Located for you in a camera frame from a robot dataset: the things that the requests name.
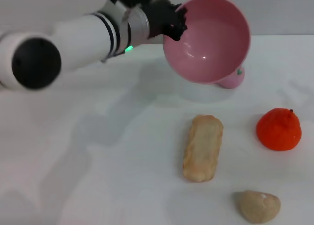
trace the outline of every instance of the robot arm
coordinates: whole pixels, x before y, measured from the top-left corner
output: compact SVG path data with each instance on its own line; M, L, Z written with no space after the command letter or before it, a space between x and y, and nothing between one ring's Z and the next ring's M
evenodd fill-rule
M51 35L0 36L0 83L7 89L39 90L62 71L124 53L129 45L165 34L179 40L187 10L167 0L108 0L98 12L53 26Z

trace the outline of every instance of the pink bowl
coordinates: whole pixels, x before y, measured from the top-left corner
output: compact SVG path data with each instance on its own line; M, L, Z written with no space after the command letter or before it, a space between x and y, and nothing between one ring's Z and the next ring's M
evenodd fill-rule
M251 41L244 15L227 0L192 0L184 6L188 30L180 41L164 37L169 65L191 82L239 86Z

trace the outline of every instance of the bread roll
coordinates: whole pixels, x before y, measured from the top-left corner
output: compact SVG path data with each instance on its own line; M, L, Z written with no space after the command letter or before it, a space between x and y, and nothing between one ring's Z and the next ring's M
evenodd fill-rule
M214 116L196 116L188 136L183 175L194 182L214 178L221 145L223 125Z

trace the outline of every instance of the beige round object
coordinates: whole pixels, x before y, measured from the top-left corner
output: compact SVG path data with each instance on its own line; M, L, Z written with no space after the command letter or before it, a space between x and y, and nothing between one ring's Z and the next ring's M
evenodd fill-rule
M249 222L263 224L279 213L280 200L269 193L245 191L240 197L240 210Z

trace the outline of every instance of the white table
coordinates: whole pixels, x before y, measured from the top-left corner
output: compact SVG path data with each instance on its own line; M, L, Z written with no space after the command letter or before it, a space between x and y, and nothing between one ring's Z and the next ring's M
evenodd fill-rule
M236 90L189 83L162 45L64 74L38 93L0 93L1 225L244 225L234 192L274 193L269 224L314 211L314 36L256 36ZM303 136L277 153L254 135L261 114L294 109ZM182 176L197 114L224 124L216 177Z

